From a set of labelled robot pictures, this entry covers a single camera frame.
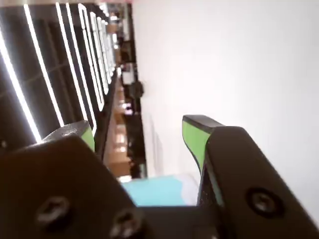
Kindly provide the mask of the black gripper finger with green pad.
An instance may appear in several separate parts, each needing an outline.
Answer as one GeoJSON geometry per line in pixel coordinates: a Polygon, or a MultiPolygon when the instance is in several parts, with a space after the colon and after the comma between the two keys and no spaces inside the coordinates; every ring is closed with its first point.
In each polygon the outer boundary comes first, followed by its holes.
{"type": "Polygon", "coordinates": [[[184,115],[182,138],[200,173],[220,239],[316,239],[319,231],[248,132],[184,115]]]}
{"type": "Polygon", "coordinates": [[[144,217],[78,136],[0,159],[3,239],[144,239],[144,217]]]}

